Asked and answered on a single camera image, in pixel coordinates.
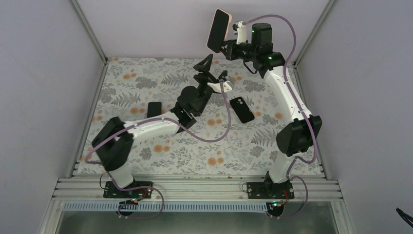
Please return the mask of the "black phone case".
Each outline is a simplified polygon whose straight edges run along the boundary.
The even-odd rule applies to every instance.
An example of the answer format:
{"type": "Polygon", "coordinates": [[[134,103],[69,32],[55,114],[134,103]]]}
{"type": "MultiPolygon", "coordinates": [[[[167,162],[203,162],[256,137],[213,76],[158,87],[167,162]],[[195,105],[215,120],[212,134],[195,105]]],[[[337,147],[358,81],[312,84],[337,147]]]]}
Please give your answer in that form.
{"type": "Polygon", "coordinates": [[[229,103],[241,123],[245,124],[255,119],[254,114],[242,97],[231,99],[229,103]]]}

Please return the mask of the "magenta phone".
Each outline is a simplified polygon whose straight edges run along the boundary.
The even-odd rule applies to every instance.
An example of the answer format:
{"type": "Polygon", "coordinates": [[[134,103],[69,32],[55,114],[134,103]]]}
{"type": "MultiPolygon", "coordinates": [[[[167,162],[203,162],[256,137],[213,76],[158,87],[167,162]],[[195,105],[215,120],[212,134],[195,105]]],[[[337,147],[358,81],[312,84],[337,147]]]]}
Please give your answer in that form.
{"type": "Polygon", "coordinates": [[[162,103],[159,101],[149,102],[147,109],[147,118],[156,117],[162,114],[162,103]]]}

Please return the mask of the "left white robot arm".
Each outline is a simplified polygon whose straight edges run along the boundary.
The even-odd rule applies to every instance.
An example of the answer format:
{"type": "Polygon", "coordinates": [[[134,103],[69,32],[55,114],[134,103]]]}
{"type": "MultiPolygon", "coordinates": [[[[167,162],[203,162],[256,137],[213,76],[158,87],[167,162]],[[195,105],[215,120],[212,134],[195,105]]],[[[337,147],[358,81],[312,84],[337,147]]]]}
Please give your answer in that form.
{"type": "Polygon", "coordinates": [[[85,162],[93,164],[90,157],[96,153],[99,157],[96,164],[104,167],[121,196],[130,197],[135,192],[135,179],[126,165],[135,140],[145,141],[162,135],[188,132],[214,93],[221,94],[225,105],[228,105],[225,93],[232,88],[226,79],[227,71],[215,78],[210,73],[212,62],[213,55],[209,54],[194,65],[197,71],[194,79],[198,86],[185,87],[170,111],[137,121],[121,121],[113,117],[93,139],[93,149],[86,155],[85,162]]]}

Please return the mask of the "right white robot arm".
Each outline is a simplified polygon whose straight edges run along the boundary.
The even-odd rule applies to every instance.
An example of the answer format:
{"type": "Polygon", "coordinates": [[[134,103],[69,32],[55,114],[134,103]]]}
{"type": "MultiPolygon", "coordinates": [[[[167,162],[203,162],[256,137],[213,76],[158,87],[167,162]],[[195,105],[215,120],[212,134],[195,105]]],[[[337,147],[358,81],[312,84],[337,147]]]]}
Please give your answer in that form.
{"type": "Polygon", "coordinates": [[[236,39],[224,41],[221,52],[227,60],[241,59],[252,62],[253,68],[274,93],[287,125],[277,133],[276,143],[281,155],[264,177],[264,193],[276,198],[288,191],[290,171],[296,160],[313,163],[318,154],[316,137],[322,120],[306,107],[294,87],[287,69],[287,62],[280,52],[273,51],[272,27],[268,23],[252,25],[251,42],[246,39],[246,23],[233,25],[236,39]]]}

